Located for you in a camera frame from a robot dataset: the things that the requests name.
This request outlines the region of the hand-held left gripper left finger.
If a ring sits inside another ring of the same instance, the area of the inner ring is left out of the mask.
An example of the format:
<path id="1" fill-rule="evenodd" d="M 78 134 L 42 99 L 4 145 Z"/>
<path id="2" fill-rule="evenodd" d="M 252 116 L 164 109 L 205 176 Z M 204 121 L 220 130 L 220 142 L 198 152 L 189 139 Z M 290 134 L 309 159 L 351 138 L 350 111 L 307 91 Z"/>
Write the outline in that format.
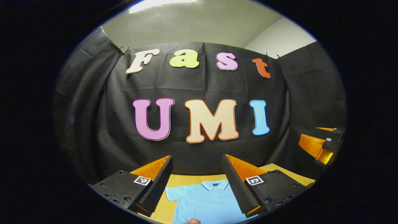
<path id="1" fill-rule="evenodd" d="M 173 158 L 168 155 L 133 171 L 116 171 L 90 186 L 115 204 L 150 217 L 155 212 L 172 170 Z"/>

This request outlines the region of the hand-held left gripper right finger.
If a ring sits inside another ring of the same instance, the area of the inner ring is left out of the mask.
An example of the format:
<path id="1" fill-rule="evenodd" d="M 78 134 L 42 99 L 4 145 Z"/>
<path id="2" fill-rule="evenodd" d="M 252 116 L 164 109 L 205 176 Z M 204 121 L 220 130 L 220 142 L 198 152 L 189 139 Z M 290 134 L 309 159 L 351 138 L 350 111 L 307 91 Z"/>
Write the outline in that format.
<path id="1" fill-rule="evenodd" d="M 247 218 L 270 213 L 311 187 L 279 169 L 264 171 L 228 154 L 222 156 L 221 163 L 240 210 Z"/>

